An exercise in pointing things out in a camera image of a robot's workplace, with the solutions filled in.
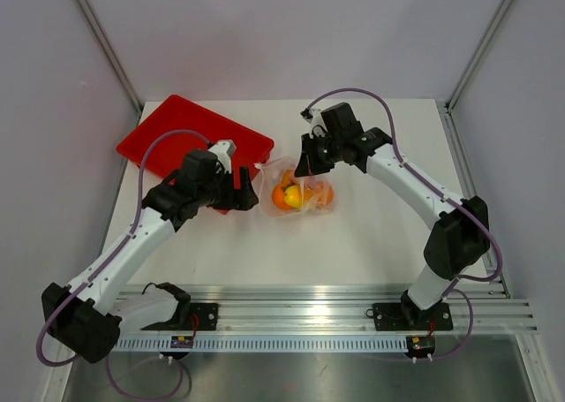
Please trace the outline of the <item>red yellow mango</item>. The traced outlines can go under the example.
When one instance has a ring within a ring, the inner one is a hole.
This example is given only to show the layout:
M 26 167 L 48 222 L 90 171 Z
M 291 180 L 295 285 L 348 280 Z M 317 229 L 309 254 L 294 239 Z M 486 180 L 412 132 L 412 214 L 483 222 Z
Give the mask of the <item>red yellow mango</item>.
M 294 172 L 292 169 L 288 169 L 284 172 L 281 180 L 281 184 L 285 187 L 294 186 L 297 183 L 297 179 L 294 177 Z

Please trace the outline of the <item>orange persimmon fruit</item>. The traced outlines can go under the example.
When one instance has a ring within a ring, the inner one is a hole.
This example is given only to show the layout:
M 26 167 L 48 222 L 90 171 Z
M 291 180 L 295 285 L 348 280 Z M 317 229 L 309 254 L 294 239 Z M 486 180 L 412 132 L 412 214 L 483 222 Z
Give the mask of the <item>orange persimmon fruit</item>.
M 285 189 L 286 187 L 279 184 L 275 186 L 271 194 L 271 200 L 273 204 L 281 211 L 291 210 L 291 206 L 285 202 Z

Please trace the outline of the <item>pink peach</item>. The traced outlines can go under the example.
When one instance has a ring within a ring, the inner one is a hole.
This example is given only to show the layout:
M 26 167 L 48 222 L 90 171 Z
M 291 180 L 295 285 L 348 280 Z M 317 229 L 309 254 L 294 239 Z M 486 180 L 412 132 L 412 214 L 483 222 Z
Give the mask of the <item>pink peach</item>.
M 325 208 L 334 197 L 334 189 L 327 181 L 319 180 L 305 186 L 304 201 L 310 207 Z

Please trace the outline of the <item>yellow orange mango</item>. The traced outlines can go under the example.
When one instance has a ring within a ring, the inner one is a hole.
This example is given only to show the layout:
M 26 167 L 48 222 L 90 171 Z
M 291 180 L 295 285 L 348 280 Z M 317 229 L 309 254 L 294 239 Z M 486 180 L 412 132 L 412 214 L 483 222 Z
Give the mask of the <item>yellow orange mango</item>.
M 285 202 L 291 206 L 292 209 L 301 209 L 303 205 L 303 194 L 301 187 L 294 185 L 288 186 L 285 189 Z

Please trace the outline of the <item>clear dotted zip bag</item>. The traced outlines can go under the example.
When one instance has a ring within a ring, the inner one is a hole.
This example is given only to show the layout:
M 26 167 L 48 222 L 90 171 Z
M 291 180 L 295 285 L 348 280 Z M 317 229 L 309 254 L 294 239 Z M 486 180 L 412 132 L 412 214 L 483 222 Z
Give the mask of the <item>clear dotted zip bag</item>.
M 297 159 L 284 156 L 254 166 L 259 207 L 267 216 L 326 215 L 335 208 L 334 188 L 323 176 L 295 176 Z

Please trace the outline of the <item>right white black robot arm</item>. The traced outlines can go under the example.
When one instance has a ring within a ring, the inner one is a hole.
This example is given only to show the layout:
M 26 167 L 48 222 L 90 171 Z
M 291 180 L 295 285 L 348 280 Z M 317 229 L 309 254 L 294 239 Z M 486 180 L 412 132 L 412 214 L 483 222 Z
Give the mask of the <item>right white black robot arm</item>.
M 486 203 L 447 191 L 405 161 L 393 139 L 378 127 L 364 129 L 351 106 L 303 110 L 310 131 L 301 137 L 298 178 L 330 172 L 344 162 L 377 179 L 406 202 L 430 231 L 425 267 L 402 294 L 398 320 L 417 329 L 432 319 L 456 279 L 490 248 Z

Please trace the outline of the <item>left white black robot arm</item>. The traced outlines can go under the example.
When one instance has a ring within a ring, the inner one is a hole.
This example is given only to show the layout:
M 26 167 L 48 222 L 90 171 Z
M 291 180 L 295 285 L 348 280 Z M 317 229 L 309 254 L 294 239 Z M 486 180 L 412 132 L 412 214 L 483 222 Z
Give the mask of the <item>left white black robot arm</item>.
M 128 331 L 155 325 L 190 330 L 199 321 L 188 292 L 170 284 L 130 301 L 117 301 L 124 285 L 147 258 L 171 238 L 199 209 L 247 211 L 258 204 L 247 167 L 234 178 L 231 157 L 236 147 L 219 140 L 185 155 L 181 166 L 139 197 L 135 217 L 104 253 L 67 285 L 50 284 L 41 295 L 51 336 L 90 363 L 104 359 Z

